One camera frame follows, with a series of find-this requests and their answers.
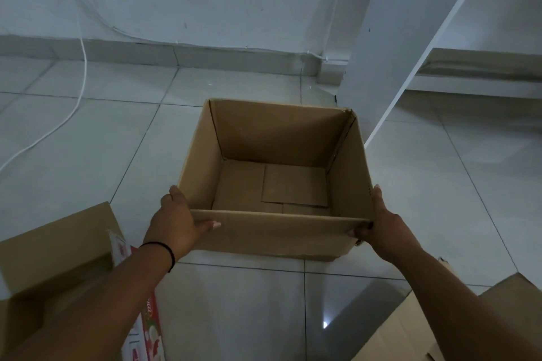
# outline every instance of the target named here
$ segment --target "skirting board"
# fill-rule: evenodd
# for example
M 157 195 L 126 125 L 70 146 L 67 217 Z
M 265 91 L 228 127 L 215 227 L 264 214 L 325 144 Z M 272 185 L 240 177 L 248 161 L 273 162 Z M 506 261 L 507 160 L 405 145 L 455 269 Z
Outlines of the skirting board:
M 542 99 L 542 83 L 463 77 L 415 76 L 409 90 Z
M 208 49 L 107 40 L 85 40 L 89 61 L 195 67 L 238 72 L 316 76 L 320 60 L 308 54 L 263 50 Z M 0 36 L 0 56 L 82 60 L 78 39 Z

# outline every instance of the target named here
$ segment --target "finger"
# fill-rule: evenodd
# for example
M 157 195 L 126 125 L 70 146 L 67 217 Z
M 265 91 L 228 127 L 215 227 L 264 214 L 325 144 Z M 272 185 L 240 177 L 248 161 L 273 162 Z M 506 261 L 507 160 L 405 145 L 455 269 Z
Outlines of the finger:
M 205 234 L 213 230 L 214 228 L 220 227 L 221 225 L 222 223 L 218 221 L 207 220 L 207 221 L 201 221 L 200 223 L 196 224 L 196 228 L 200 232 L 200 234 Z
M 173 199 L 171 198 L 171 194 L 164 194 L 162 198 L 160 199 L 160 205 L 164 207 L 166 204 L 170 203 Z
M 382 198 L 382 189 L 378 184 L 373 187 L 372 203 L 375 213 L 387 210 L 384 199 Z
M 177 186 L 171 186 L 171 187 L 170 187 L 170 194 L 171 194 L 171 198 L 173 199 L 173 201 L 175 201 L 175 202 L 180 202 L 180 203 L 186 202 L 186 197 L 185 197 L 184 194 L 179 190 L 179 187 L 177 187 Z

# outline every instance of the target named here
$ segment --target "black wrist band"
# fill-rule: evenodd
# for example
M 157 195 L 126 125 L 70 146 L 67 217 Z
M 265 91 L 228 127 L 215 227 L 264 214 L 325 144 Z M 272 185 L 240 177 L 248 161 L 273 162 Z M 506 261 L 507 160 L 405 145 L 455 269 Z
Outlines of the black wrist band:
M 161 241 L 148 241 L 146 243 L 141 244 L 141 247 L 143 247 L 143 246 L 145 246 L 147 244 L 158 244 L 159 246 L 162 246 L 167 251 L 169 251 L 169 253 L 171 255 L 171 268 L 167 271 L 169 273 L 173 269 L 173 266 L 175 265 L 175 263 L 177 262 L 177 260 L 175 260 L 175 255 L 173 254 L 173 251 L 171 250 L 170 246 L 168 246 L 166 243 L 163 243 Z

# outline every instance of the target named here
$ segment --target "white pillar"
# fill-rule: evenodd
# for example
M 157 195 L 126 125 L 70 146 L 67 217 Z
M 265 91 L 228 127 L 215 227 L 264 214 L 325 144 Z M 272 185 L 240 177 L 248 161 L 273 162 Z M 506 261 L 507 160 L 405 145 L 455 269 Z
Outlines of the white pillar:
M 367 146 L 464 0 L 371 0 L 337 93 Z

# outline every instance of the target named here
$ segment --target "white tiled floor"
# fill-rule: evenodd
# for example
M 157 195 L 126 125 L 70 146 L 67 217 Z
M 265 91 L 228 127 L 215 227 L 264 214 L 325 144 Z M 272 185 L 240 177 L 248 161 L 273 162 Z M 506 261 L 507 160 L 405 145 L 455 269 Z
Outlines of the white tiled floor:
M 82 63 L 50 65 L 0 58 L 0 163 L 74 105 Z M 110 201 L 138 244 L 206 98 L 335 105 L 312 78 L 176 72 L 90 63 L 73 119 L 0 173 L 0 240 Z M 541 109 L 407 91 L 367 149 L 389 208 L 477 293 L 515 266 L 542 287 Z M 349 360 L 408 291 L 369 245 L 332 263 L 201 251 L 182 261 L 157 289 L 171 359 Z

